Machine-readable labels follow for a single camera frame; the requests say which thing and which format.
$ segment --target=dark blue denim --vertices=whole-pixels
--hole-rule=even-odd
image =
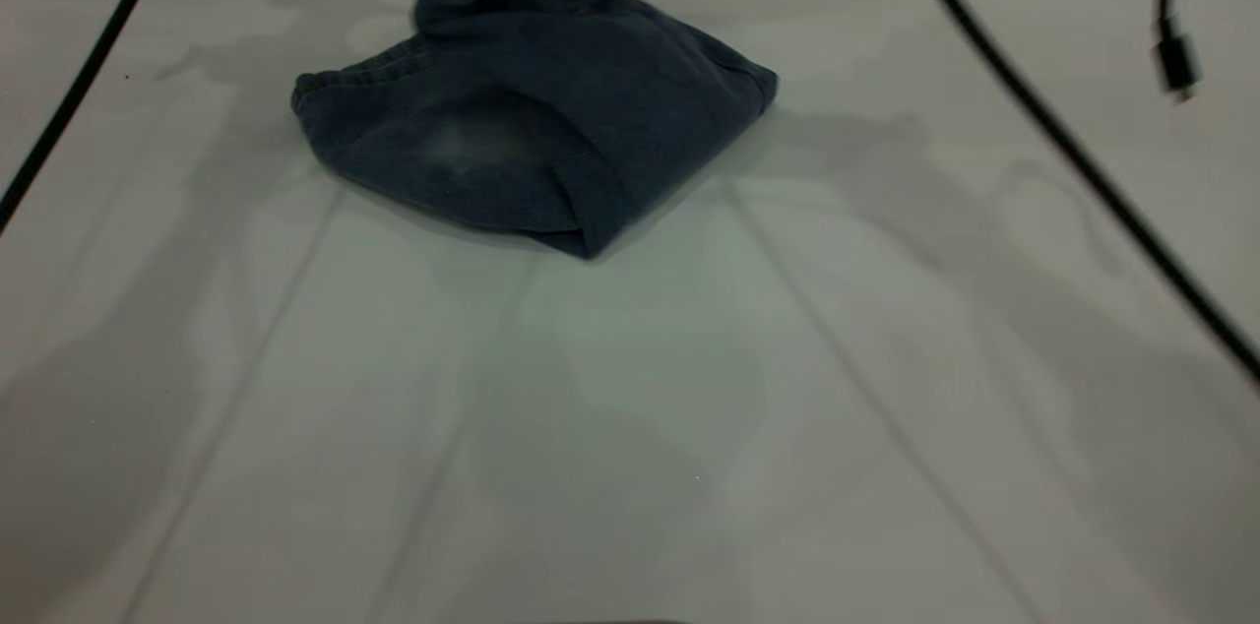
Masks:
[[[593,257],[766,110],[776,76],[639,0],[420,0],[418,34],[302,76],[344,176]]]

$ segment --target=white surface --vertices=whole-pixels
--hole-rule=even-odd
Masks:
[[[118,0],[0,0],[0,184],[8,187]]]
[[[782,92],[586,265],[315,164],[410,0],[145,0],[0,242],[0,621],[1254,621],[1255,398],[934,1],[649,1]],[[974,1],[1260,333],[1256,0],[1181,107]]]

